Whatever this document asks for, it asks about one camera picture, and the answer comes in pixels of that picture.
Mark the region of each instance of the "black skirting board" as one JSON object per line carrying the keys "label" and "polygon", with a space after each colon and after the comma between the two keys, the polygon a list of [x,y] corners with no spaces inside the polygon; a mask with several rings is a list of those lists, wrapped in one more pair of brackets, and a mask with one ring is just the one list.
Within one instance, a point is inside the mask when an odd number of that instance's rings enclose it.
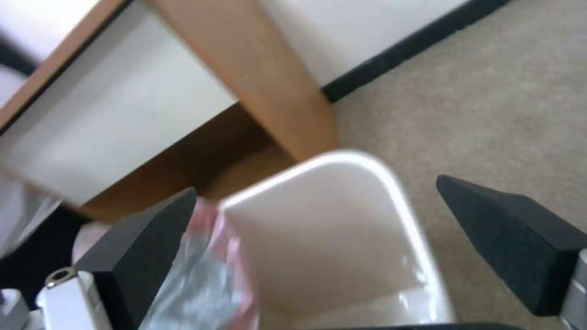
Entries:
{"label": "black skirting board", "polygon": [[449,35],[491,14],[511,0],[471,0],[401,42],[387,48],[322,88],[334,103]]}

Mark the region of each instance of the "beige carpet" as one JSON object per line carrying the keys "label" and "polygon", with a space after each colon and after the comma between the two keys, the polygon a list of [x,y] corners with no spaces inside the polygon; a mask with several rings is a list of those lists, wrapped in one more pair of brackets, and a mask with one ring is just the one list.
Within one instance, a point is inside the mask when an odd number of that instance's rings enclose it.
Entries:
{"label": "beige carpet", "polygon": [[518,0],[336,104],[345,147],[401,178],[461,321],[557,329],[517,301],[434,186],[526,194],[587,231],[587,1]]}

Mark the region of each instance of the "black block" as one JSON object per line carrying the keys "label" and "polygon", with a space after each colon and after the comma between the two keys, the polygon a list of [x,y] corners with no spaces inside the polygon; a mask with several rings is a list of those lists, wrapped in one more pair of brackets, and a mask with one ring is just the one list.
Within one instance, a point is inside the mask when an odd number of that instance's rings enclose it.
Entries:
{"label": "black block", "polygon": [[587,235],[529,197],[450,176],[438,191],[465,233],[534,314],[558,315]]}
{"label": "black block", "polygon": [[138,329],[177,254],[195,206],[184,190],[121,218],[75,264],[94,275],[113,329]]}

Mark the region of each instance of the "pink plastic bag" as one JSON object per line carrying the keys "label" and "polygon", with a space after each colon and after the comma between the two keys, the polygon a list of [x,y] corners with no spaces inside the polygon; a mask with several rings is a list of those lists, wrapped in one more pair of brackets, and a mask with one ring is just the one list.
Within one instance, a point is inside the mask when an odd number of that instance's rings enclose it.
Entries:
{"label": "pink plastic bag", "polygon": [[140,329],[256,330],[257,297],[240,237],[217,204],[198,198]]}

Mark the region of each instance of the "white plastic bin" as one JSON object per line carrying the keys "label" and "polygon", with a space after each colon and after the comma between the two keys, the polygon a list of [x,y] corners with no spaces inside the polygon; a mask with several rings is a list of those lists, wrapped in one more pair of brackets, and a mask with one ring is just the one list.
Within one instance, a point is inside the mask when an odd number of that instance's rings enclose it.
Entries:
{"label": "white plastic bin", "polygon": [[393,173],[335,151],[226,198],[257,274],[260,330],[454,321]]}

